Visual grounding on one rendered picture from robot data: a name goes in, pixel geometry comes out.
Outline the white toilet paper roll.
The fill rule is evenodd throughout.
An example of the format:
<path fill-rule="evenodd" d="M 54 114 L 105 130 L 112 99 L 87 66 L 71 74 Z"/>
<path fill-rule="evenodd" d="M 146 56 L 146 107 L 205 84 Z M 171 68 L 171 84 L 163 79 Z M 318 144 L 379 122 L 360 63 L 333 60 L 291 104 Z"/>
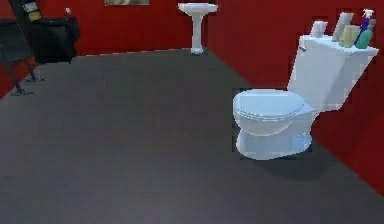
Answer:
<path fill-rule="evenodd" d="M 325 21 L 315 21 L 312 25 L 310 36 L 314 38 L 322 38 L 327 27 Z"/>

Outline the black bin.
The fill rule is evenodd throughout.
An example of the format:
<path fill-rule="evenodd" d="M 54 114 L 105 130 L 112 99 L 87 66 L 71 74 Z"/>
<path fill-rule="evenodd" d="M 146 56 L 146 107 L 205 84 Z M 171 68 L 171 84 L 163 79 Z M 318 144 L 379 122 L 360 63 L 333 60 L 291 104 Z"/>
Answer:
<path fill-rule="evenodd" d="M 76 17 L 46 18 L 32 23 L 32 48 L 39 64 L 68 62 L 77 56 L 80 37 Z"/>

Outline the grey box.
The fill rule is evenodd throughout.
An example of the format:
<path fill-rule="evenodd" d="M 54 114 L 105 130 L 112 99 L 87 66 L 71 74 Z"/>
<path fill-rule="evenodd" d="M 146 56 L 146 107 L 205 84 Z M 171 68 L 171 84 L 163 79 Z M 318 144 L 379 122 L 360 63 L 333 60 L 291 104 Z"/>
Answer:
<path fill-rule="evenodd" d="M 340 40 L 341 34 L 345 26 L 351 23 L 353 16 L 354 16 L 353 13 L 347 13 L 347 12 L 340 13 L 337 24 L 335 26 L 335 30 L 332 35 L 333 42 L 338 42 Z"/>

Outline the yellow sponge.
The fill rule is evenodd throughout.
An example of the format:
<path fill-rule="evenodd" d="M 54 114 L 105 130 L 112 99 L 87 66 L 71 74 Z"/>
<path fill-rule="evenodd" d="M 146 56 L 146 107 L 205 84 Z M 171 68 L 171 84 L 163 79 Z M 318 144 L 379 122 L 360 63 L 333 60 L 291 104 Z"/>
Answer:
<path fill-rule="evenodd" d="M 339 45 L 345 48 L 351 48 L 360 34 L 360 27 L 356 25 L 346 25 L 341 34 Z"/>

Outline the green soap bottle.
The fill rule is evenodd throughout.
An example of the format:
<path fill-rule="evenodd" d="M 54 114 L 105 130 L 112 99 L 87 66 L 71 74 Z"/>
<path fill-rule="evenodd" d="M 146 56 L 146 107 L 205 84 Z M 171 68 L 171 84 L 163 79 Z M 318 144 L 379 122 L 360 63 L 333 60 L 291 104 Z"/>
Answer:
<path fill-rule="evenodd" d="M 366 49 L 373 37 L 373 28 L 376 25 L 376 20 L 371 19 L 367 28 L 360 34 L 355 46 L 358 49 Z"/>

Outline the black ladder shelf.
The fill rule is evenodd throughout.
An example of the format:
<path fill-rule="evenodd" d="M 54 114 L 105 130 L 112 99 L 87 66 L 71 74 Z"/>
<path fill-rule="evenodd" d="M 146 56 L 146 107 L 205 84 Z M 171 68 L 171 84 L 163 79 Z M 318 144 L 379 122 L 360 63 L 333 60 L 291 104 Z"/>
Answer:
<path fill-rule="evenodd" d="M 10 11 L 13 14 L 12 17 L 0 18 L 0 63 L 5 67 L 6 74 L 16 88 L 12 96 L 31 95 L 30 91 L 26 91 L 20 86 L 19 79 L 13 73 L 13 67 L 19 62 L 24 62 L 30 75 L 28 82 L 42 82 L 44 78 L 35 75 L 29 63 L 32 51 L 18 24 L 16 12 L 13 9 Z"/>

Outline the white item on shelf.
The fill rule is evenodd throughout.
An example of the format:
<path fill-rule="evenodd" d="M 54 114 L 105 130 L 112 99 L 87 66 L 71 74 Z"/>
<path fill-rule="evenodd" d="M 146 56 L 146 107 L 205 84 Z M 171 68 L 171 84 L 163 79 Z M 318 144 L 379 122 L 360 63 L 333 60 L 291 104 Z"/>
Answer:
<path fill-rule="evenodd" d="M 25 12 L 34 12 L 39 9 L 37 3 L 35 1 L 33 2 L 28 2 L 23 5 L 23 9 Z"/>

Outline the blue spray bottle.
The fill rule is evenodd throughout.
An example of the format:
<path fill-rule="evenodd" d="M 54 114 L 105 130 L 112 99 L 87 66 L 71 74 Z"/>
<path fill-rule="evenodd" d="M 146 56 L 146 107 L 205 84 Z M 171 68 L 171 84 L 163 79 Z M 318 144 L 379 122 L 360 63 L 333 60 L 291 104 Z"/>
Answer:
<path fill-rule="evenodd" d="M 363 21 L 362 24 L 360 25 L 360 32 L 363 32 L 367 29 L 371 16 L 374 14 L 373 9 L 364 9 L 363 10 Z"/>

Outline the white pedestal sink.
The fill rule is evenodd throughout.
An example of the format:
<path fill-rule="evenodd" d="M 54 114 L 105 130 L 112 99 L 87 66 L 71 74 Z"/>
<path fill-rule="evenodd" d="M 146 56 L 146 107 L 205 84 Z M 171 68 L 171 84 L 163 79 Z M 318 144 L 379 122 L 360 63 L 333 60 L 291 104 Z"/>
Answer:
<path fill-rule="evenodd" d="M 193 23 L 192 31 L 192 54 L 201 54 L 202 47 L 202 21 L 205 15 L 216 12 L 218 6 L 212 3 L 179 3 L 178 9 L 191 17 Z"/>

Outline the framed wall picture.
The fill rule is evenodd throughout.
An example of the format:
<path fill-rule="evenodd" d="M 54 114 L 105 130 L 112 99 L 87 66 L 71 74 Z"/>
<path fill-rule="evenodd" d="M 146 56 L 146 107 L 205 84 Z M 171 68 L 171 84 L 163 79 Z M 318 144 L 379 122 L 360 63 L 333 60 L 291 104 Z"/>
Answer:
<path fill-rule="evenodd" d="M 149 5 L 150 0 L 104 0 L 106 6 Z"/>

